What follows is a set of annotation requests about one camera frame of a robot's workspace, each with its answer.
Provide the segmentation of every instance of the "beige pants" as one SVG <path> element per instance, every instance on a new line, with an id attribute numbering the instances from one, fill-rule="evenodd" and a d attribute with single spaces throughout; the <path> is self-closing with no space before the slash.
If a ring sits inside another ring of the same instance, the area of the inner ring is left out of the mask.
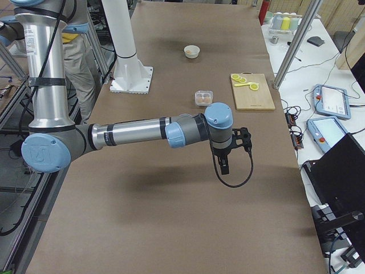
<path id="1" fill-rule="evenodd" d="M 96 66 L 87 38 L 79 35 L 71 42 L 63 44 L 63 57 L 66 77 L 76 89 L 81 112 L 81 124 L 87 123 L 96 98 L 95 81 L 89 67 L 94 64 L 96 70 Z"/>

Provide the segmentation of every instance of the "white desk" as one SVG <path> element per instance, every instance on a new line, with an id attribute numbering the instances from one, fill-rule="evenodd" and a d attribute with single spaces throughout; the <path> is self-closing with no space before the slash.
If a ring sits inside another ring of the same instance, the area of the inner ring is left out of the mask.
<path id="1" fill-rule="evenodd" d="M 262 32 L 265 38 L 267 51 L 270 54 L 271 66 L 274 73 L 277 73 L 289 48 L 287 42 L 292 41 L 293 36 L 286 34 L 271 34 L 269 33 L 269 25 L 263 25 Z M 270 42 L 270 38 L 273 35 L 279 36 L 279 41 L 276 45 Z M 307 39 L 312 36 L 321 37 L 325 41 L 325 44 L 321 45 L 321 47 L 316 47 L 309 44 L 307 42 Z M 332 39 L 328 35 L 326 29 L 319 19 L 315 19 L 312 23 L 312 28 L 307 33 L 302 42 L 302 45 L 300 46 L 299 51 L 297 52 L 296 57 L 299 58 L 301 61 L 299 61 L 298 59 L 294 59 L 291 67 L 289 68 L 289 71 L 298 69 L 302 66 L 320 64 L 323 61 L 334 57 L 336 54 L 338 54 L 338 50 L 335 47 Z M 310 66 L 286 74 L 285 80 L 283 81 L 279 89 L 281 98 L 287 101 L 289 106 L 300 106 L 303 110 L 308 110 L 310 108 L 310 110 L 308 111 L 302 111 L 298 120 L 296 121 L 297 125 L 299 125 L 303 131 L 306 129 L 306 121 L 309 118 L 317 118 L 322 116 L 314 113 L 312 94 L 307 95 L 307 99 L 311 103 L 311 106 L 309 106 L 307 100 L 305 99 L 305 94 L 312 91 L 313 87 L 316 84 L 324 84 L 327 77 L 329 77 L 329 73 L 332 68 L 333 70 L 326 84 L 329 86 L 345 88 L 350 96 L 357 97 L 357 94 L 351 88 L 351 84 L 355 82 L 354 76 L 349 70 L 338 70 L 336 66 L 334 67 L 335 60 L 336 57 L 328 62 L 325 62 L 322 65 Z M 350 98 L 350 104 L 365 104 L 365 95 L 359 85 L 355 83 L 353 85 L 353 88 L 359 93 L 360 99 Z M 341 120 L 342 124 L 345 126 L 345 128 L 347 128 L 349 132 L 355 132 L 365 128 L 365 107 L 351 108 L 351 115 L 352 118 L 350 120 Z M 365 148 L 365 131 L 354 135 L 354 137 L 360 143 L 360 145 Z M 305 132 L 303 145 L 304 149 L 298 151 L 299 165 L 307 160 L 315 160 L 322 157 L 323 152 L 313 141 L 313 138 L 308 133 L 308 131 Z M 302 179 L 306 188 L 306 193 L 310 205 L 314 206 L 316 204 L 320 204 L 319 199 L 315 194 L 314 189 L 304 171 L 302 171 Z M 331 264 L 336 270 L 338 270 L 343 265 L 343 260 L 340 258 L 340 254 L 344 250 L 345 249 L 340 249 L 332 255 Z M 346 268 L 341 273 L 365 273 L 365 264 L 361 263 L 361 265 L 355 269 Z"/>

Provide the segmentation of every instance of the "red cylinder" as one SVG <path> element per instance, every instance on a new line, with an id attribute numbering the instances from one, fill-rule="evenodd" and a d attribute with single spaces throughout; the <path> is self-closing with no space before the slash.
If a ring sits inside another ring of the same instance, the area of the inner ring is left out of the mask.
<path id="1" fill-rule="evenodd" d="M 261 5 L 260 13 L 258 15 L 258 19 L 260 20 L 260 25 L 262 26 L 263 20 L 265 19 L 267 10 L 270 6 L 270 0 L 264 0 Z"/>

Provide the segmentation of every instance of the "person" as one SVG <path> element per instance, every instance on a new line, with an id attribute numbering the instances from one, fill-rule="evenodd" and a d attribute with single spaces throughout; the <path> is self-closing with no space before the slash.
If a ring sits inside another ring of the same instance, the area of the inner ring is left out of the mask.
<path id="1" fill-rule="evenodd" d="M 81 124 L 87 124 L 100 91 L 94 55 L 83 34 L 62 34 L 64 72 L 79 101 Z"/>

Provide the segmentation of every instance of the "white bowl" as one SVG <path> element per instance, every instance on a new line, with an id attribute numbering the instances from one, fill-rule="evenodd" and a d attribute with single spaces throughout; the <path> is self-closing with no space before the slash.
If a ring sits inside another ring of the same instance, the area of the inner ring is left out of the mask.
<path id="1" fill-rule="evenodd" d="M 200 49 L 195 45 L 189 45 L 184 47 L 184 53 L 187 58 L 194 59 L 199 55 Z"/>

